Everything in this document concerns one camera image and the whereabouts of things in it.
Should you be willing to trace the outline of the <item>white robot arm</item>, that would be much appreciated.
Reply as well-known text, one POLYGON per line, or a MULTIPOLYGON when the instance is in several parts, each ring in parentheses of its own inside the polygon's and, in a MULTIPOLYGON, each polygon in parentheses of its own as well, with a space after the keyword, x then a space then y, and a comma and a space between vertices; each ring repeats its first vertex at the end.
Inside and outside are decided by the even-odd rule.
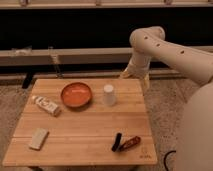
POLYGON ((183 110, 174 171, 213 171, 213 53, 167 42, 160 26, 136 29, 129 41, 123 78, 145 79, 156 58, 200 85, 183 110))

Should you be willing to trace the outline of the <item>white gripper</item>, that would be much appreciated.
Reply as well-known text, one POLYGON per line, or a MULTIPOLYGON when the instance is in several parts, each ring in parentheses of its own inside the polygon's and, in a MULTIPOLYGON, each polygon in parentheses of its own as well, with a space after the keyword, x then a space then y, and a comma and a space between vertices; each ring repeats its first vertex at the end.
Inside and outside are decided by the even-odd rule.
POLYGON ((122 71, 119 78, 120 79, 129 79, 134 77, 143 78, 142 79, 142 88, 146 92, 150 88, 150 80, 148 71, 149 71, 150 62, 149 61, 135 61, 133 58, 130 59, 126 70, 122 71))

